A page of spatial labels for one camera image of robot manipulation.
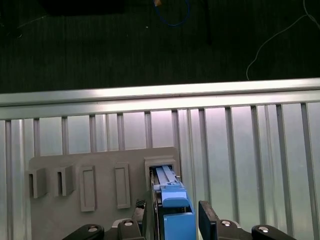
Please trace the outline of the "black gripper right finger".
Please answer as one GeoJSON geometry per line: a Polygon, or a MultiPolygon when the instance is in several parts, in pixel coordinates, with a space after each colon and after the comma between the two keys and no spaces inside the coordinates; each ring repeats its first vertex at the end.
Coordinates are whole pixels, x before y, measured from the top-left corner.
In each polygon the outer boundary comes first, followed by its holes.
{"type": "Polygon", "coordinates": [[[285,232],[267,224],[245,231],[232,220],[219,219],[207,201],[198,202],[198,228],[204,240],[294,240],[285,232]]]}

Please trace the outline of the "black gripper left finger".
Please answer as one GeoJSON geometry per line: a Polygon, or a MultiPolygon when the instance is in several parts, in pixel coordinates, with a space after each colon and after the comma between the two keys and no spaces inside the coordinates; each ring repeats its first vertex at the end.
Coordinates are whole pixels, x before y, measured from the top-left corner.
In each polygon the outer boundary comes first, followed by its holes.
{"type": "Polygon", "coordinates": [[[65,240],[145,240],[147,232],[147,201],[138,199],[131,218],[116,220],[109,230],[101,225],[85,224],[65,240]]]}

